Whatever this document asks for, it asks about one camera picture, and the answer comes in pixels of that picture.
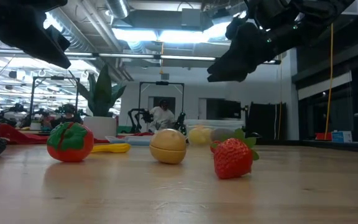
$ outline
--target desk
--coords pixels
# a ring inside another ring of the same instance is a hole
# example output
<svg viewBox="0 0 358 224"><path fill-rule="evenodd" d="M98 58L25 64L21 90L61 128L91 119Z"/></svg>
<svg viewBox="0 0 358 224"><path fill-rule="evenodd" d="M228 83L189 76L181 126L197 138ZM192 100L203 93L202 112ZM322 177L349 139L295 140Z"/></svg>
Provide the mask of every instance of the desk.
<svg viewBox="0 0 358 224"><path fill-rule="evenodd" d="M209 149L182 165L147 147L62 164L45 146L0 157L0 223L358 223L358 152L259 146L252 175L218 180Z"/></svg>

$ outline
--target monitor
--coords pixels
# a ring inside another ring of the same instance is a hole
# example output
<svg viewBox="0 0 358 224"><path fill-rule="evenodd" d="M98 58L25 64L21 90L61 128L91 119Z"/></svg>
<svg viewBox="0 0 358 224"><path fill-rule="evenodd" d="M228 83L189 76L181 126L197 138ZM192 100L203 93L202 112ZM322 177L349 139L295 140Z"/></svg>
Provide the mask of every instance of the monitor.
<svg viewBox="0 0 358 224"><path fill-rule="evenodd" d="M237 101L218 100L218 116L220 118L241 119L241 103Z"/></svg>

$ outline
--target orange cord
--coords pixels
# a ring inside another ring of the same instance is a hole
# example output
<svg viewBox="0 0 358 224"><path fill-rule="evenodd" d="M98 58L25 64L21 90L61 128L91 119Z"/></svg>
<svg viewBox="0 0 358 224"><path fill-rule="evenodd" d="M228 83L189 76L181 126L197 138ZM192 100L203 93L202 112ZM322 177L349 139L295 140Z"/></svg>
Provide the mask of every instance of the orange cord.
<svg viewBox="0 0 358 224"><path fill-rule="evenodd" d="M326 120L326 132L324 140L327 140L328 133L328 121L329 121L329 110L331 109L331 93L333 89L333 76L334 76L334 24L331 24L331 58L330 58L331 74L329 82L329 93L328 93L328 108L327 108L327 120Z"/></svg>

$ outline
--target toy tomato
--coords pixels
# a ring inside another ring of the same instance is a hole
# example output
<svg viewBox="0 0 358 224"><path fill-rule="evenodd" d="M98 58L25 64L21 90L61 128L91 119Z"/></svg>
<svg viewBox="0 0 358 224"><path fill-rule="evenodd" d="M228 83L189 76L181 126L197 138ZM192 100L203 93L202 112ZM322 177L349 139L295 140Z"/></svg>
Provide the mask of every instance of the toy tomato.
<svg viewBox="0 0 358 224"><path fill-rule="evenodd" d="M50 132L48 153L62 162L81 162L92 151L93 133L85 126L67 122Z"/></svg>

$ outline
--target yellow banana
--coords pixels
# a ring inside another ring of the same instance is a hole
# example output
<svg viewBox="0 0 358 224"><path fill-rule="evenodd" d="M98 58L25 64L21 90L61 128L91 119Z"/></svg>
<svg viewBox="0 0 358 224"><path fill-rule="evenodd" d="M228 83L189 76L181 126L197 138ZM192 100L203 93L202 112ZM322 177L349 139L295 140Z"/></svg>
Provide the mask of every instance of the yellow banana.
<svg viewBox="0 0 358 224"><path fill-rule="evenodd" d="M94 146L91 152L113 152L113 153L125 153L131 149L130 144L105 144Z"/></svg>

